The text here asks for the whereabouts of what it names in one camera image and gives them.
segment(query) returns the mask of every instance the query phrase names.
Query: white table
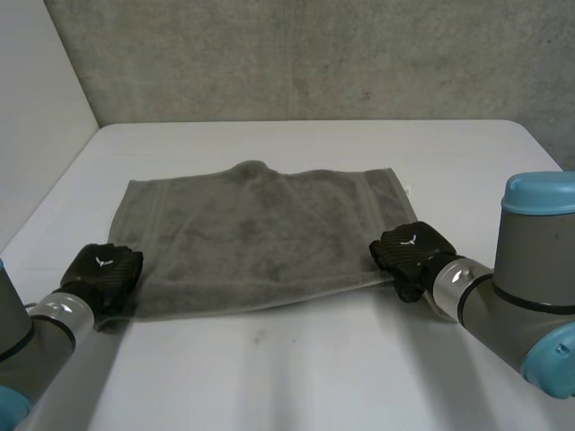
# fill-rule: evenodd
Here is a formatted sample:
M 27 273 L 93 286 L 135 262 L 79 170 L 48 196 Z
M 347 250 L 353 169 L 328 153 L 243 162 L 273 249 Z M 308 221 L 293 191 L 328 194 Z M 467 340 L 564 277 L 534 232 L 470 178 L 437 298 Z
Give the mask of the white table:
M 106 241 L 128 180 L 216 172 L 248 159 L 280 172 L 390 166 L 418 217 L 487 265 L 506 179 L 558 170 L 521 126 L 506 121 L 106 127 L 3 253 L 23 301 L 55 289 L 83 245 Z M 573 401 L 547 398 L 460 327 L 436 320 L 424 303 L 401 303 L 391 290 L 136 323 L 121 344 L 93 334 L 27 424 L 74 431 L 574 426 Z

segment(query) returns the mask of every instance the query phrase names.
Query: gray towel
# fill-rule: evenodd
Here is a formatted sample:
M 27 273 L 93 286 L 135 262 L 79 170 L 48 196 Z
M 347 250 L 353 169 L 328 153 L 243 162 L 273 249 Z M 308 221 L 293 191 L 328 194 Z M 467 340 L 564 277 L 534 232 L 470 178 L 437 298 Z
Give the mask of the gray towel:
M 390 169 L 282 174 L 262 162 L 131 181 L 110 242 L 144 252 L 141 320 L 257 310 L 389 284 L 368 245 L 415 221 Z

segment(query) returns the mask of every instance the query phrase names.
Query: white wall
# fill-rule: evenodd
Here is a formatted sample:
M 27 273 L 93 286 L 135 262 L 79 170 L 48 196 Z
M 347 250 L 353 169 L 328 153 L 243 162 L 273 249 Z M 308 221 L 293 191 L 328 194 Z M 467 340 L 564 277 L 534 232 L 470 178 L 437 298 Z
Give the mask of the white wall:
M 0 0 L 0 251 L 97 129 L 41 0 Z

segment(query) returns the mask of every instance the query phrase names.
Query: light blue cap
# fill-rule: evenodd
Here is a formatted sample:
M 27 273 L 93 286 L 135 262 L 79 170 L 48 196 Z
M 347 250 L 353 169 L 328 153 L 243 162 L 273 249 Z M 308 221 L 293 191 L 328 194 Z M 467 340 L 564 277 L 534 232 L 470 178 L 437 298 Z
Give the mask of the light blue cap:
M 507 181 L 504 210 L 525 216 L 575 213 L 575 172 L 528 172 Z
M 0 386 L 0 431 L 13 431 L 30 413 L 31 404 L 14 389 Z
M 554 398 L 575 396 L 575 321 L 540 339 L 519 371 L 525 380 Z

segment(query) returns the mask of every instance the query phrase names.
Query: concrete wall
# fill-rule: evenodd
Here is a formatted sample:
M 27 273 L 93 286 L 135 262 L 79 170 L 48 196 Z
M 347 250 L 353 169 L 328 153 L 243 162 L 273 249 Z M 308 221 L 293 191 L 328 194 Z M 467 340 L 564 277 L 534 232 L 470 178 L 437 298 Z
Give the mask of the concrete wall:
M 97 129 L 41 0 L 0 1 L 0 251 Z
M 46 0 L 102 126 L 511 119 L 575 169 L 573 0 Z

